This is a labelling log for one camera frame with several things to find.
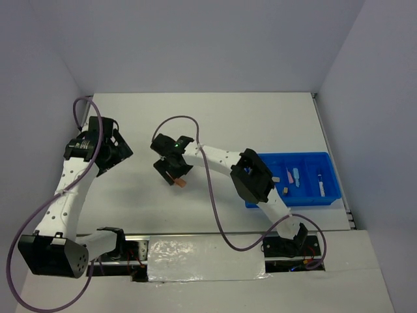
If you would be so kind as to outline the orange transparent case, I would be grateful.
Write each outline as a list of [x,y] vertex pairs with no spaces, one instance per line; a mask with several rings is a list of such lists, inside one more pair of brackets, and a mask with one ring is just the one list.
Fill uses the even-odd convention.
[[186,186],[186,181],[183,179],[175,179],[174,183],[180,186],[181,188],[184,188]]

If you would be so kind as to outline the pink transparent case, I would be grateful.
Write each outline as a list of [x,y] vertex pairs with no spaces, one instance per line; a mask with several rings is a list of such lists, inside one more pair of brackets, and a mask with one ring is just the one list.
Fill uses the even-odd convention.
[[286,172],[287,172],[287,179],[288,179],[289,184],[293,184],[294,179],[293,179],[293,176],[291,175],[291,172],[288,169],[286,169]]

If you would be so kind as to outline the blue transparent case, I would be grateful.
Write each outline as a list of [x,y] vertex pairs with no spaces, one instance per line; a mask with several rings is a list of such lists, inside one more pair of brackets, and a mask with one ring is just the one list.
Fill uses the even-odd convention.
[[297,188],[300,187],[300,174],[298,168],[293,168],[293,179]]

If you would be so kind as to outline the blue white marker pen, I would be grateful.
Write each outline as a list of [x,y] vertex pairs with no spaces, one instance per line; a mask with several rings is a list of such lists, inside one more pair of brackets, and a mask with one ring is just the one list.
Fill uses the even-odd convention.
[[317,178],[318,178],[318,183],[319,183],[320,195],[321,197],[325,197],[326,193],[324,189],[323,176],[320,171],[317,172]]

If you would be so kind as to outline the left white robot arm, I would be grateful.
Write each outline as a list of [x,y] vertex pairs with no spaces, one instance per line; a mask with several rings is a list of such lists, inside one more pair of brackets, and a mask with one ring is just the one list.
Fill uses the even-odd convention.
[[18,250],[34,275],[79,278],[90,261],[104,254],[113,260],[126,256],[123,229],[105,226],[78,237],[77,227],[92,182],[132,154],[116,120],[107,117],[90,117],[87,130],[69,141],[57,199],[47,206],[33,234],[18,241]]

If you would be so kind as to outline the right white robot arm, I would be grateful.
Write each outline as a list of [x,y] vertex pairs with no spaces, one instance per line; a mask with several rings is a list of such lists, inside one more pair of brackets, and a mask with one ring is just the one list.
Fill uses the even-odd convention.
[[283,240],[286,254],[298,255],[305,249],[305,225],[291,216],[276,190],[272,172],[254,150],[226,151],[198,144],[187,136],[174,140],[163,134],[152,139],[151,149],[160,156],[154,168],[170,185],[184,187],[182,177],[194,166],[205,168],[207,173],[222,173],[231,178],[240,198],[256,204],[271,222],[279,222],[274,230]]

